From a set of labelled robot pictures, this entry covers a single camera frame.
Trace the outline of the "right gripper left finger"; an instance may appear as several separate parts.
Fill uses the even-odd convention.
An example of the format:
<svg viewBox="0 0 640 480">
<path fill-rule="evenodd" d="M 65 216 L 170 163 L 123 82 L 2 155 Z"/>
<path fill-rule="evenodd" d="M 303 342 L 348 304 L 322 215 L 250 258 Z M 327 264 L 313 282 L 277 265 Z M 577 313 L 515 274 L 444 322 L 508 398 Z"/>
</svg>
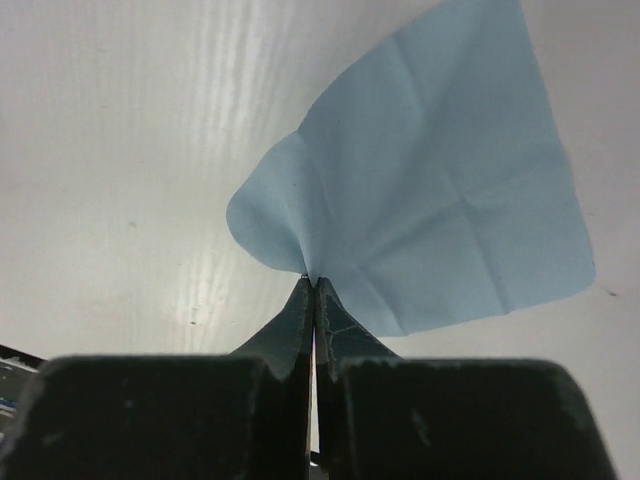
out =
<svg viewBox="0 0 640 480">
<path fill-rule="evenodd" d="M 309 377 L 314 315 L 314 289 L 307 277 L 295 284 L 282 310 L 232 356 L 263 360 L 277 380 Z"/>
</svg>

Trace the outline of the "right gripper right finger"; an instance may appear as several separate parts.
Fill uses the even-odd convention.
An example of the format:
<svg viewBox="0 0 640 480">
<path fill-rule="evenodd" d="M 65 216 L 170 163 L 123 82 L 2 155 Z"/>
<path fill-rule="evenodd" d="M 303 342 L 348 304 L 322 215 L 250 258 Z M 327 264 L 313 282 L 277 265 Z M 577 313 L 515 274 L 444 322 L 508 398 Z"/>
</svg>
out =
<svg viewBox="0 0 640 480">
<path fill-rule="evenodd" d="M 314 331 L 318 377 L 323 380 L 337 380 L 344 360 L 398 358 L 344 308 L 325 277 L 314 287 Z"/>
</svg>

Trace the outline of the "blue cleaning cloth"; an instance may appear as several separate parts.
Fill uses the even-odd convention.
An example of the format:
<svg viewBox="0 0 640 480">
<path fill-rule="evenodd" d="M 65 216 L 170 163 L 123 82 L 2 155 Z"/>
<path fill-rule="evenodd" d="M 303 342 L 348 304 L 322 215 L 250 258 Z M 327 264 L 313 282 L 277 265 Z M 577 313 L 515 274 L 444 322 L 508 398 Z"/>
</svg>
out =
<svg viewBox="0 0 640 480">
<path fill-rule="evenodd" d="M 381 337 L 576 295 L 592 248 L 523 9 L 445 1 L 346 69 L 231 198 L 276 270 Z"/>
</svg>

